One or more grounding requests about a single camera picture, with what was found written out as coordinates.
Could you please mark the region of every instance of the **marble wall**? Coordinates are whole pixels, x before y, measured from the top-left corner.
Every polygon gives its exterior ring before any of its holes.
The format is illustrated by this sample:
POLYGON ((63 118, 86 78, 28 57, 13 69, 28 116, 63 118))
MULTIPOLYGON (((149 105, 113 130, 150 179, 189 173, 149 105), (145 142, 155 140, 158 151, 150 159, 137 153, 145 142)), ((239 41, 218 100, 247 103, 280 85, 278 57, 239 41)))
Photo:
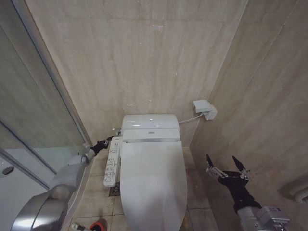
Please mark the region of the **marble wall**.
MULTIPOLYGON (((247 0, 26 0, 93 141, 125 114, 196 114, 247 0)), ((182 124, 187 147, 198 120, 182 124)))
POLYGON ((308 184, 308 1, 250 0, 210 101, 214 121, 200 121, 190 149, 207 185, 220 231, 240 230, 228 190, 205 173, 205 154, 222 170, 231 156, 252 171, 250 193, 279 206, 289 231, 308 230, 308 207, 290 200, 308 184))

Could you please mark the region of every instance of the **toilet side control panel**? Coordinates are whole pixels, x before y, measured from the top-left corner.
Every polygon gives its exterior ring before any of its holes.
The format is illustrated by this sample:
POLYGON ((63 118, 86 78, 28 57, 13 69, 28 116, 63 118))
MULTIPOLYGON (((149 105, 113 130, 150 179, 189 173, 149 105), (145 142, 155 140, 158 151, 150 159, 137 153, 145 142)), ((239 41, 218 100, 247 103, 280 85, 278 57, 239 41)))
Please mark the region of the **toilet side control panel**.
POLYGON ((113 187, 116 184, 118 165, 123 137, 115 136, 111 139, 109 155, 104 176, 104 186, 113 187))

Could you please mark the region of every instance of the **shower door frame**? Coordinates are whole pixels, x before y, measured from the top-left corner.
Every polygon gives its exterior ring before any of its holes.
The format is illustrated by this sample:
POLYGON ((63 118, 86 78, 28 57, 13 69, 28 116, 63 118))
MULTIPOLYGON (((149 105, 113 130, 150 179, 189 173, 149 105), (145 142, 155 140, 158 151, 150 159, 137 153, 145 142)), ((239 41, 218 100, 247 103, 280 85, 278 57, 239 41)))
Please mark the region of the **shower door frame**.
POLYGON ((36 23, 32 17, 32 14, 26 4, 25 0, 11 0, 13 3, 22 23, 25 26, 25 29, 30 36, 34 47, 36 48, 43 64, 46 67, 47 72, 49 73, 54 85, 56 86, 68 112, 70 113, 80 135, 84 139, 84 141, 92 146, 91 139, 84 128, 82 121, 78 115, 78 112, 73 104, 71 97, 68 94, 68 91, 62 81, 62 78, 58 72, 56 65, 47 49, 47 46, 37 28, 36 23))

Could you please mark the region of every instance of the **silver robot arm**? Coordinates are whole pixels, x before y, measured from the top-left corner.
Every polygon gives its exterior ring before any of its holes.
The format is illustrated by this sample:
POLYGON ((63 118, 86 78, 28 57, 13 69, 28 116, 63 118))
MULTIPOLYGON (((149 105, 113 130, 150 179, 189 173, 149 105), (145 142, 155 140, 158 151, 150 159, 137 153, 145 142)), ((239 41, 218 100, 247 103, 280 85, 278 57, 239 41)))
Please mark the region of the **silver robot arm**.
POLYGON ((11 231, 59 231, 67 214, 68 202, 79 187, 87 164, 112 137, 98 141, 84 155, 73 157, 55 175, 50 190, 32 197, 19 212, 11 231))
POLYGON ((284 231, 289 218, 277 207, 262 207, 246 189, 248 172, 234 156, 239 172, 221 171, 213 166, 208 155, 207 173, 225 185, 234 200, 234 211, 240 217, 243 231, 284 231))

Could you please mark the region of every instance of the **toilet seat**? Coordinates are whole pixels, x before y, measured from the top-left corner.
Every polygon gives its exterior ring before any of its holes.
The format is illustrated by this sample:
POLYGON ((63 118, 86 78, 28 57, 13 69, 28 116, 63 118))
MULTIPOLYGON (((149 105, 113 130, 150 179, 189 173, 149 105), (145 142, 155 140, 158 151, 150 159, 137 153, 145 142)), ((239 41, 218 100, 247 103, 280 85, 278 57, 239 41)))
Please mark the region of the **toilet seat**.
POLYGON ((133 231, 178 231, 187 204, 181 141, 123 143, 121 200, 133 231))

